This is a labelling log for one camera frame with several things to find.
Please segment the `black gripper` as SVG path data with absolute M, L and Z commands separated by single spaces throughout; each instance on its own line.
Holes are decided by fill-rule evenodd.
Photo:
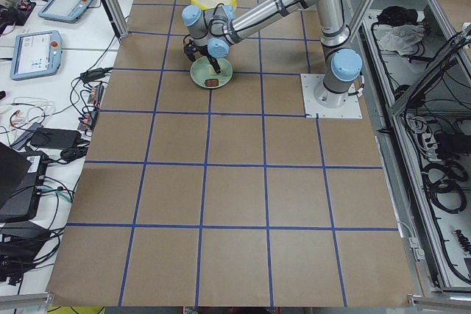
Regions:
M 183 52 L 191 62 L 196 61 L 196 54 L 201 54 L 202 56 L 207 57 L 214 71 L 217 74 L 221 73 L 218 61 L 214 57 L 210 56 L 207 46 L 198 46 L 195 44 L 193 39 L 189 39 L 188 36 L 185 36 L 183 38 Z

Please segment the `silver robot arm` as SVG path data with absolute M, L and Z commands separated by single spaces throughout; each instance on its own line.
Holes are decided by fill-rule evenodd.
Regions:
M 327 73 L 316 86 L 316 100 L 324 107 L 343 105 L 351 84 L 360 76 L 362 59 L 351 48 L 353 25 L 347 24 L 342 0 L 265 0 L 241 16 L 233 5 L 220 1 L 203 9 L 190 4 L 182 11 L 188 30 L 183 51 L 192 62 L 191 79 L 205 89 L 217 89 L 233 75 L 227 60 L 230 47 L 298 10 L 315 7 Z

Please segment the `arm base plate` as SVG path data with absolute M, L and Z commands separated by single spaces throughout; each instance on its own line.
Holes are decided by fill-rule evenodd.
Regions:
M 331 93 L 324 87 L 324 74 L 301 74 L 306 118 L 362 119 L 355 85 L 346 93 Z

